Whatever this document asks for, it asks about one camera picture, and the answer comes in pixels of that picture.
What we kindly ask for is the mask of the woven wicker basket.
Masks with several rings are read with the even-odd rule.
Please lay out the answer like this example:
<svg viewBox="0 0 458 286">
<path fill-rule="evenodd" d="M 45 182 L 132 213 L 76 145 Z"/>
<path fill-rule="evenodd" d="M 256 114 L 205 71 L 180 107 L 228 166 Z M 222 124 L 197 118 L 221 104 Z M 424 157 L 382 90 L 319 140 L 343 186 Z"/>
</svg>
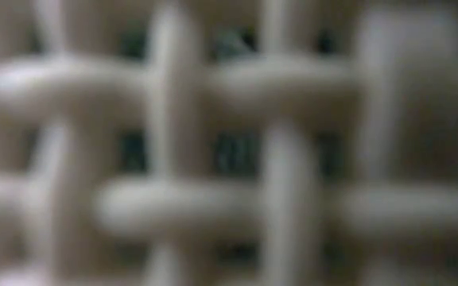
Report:
<svg viewBox="0 0 458 286">
<path fill-rule="evenodd" d="M 458 286 L 458 0 L 0 0 L 0 286 Z"/>
</svg>

